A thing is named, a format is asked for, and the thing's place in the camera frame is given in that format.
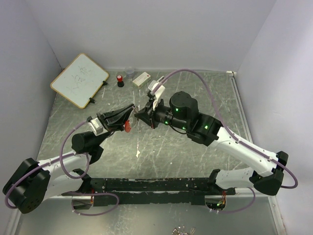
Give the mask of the metal key organizer red handle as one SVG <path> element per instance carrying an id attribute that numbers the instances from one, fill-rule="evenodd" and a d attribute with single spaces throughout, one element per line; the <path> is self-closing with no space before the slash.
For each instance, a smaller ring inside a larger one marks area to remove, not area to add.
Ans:
<path id="1" fill-rule="evenodd" d="M 135 106 L 133 111 L 131 112 L 129 119 L 125 122 L 124 128 L 126 133 L 129 133 L 131 129 L 138 124 L 139 119 L 135 117 L 135 114 L 138 113 L 138 111 L 139 107 Z"/>

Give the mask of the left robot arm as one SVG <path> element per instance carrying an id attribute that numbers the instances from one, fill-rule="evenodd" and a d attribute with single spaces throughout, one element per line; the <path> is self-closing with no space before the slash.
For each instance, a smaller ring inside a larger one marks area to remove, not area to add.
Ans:
<path id="1" fill-rule="evenodd" d="M 6 206 L 26 214 L 53 196 L 91 192 L 88 170 L 104 151 L 101 143 L 116 131 L 130 130 L 129 117 L 134 109 L 132 103 L 115 111 L 99 113 L 96 118 L 88 117 L 67 135 L 72 144 L 68 153 L 64 153 L 62 146 L 60 154 L 54 158 L 24 160 L 3 187 Z"/>

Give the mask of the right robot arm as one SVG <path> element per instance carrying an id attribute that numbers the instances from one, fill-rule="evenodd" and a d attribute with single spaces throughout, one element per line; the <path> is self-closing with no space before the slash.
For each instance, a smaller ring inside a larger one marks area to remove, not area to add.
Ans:
<path id="1" fill-rule="evenodd" d="M 228 132 L 222 123 L 199 112 L 198 102 L 186 92 L 172 95 L 169 106 L 160 100 L 157 105 L 150 98 L 135 117 L 151 128 L 165 124 L 184 130 L 189 139 L 198 144 L 220 149 L 239 159 L 247 168 L 239 170 L 217 170 L 207 184 L 208 191 L 217 195 L 223 189 L 253 187 L 260 193 L 275 196 L 282 186 L 283 167 L 287 164 L 287 153 L 264 150 L 246 139 Z"/>

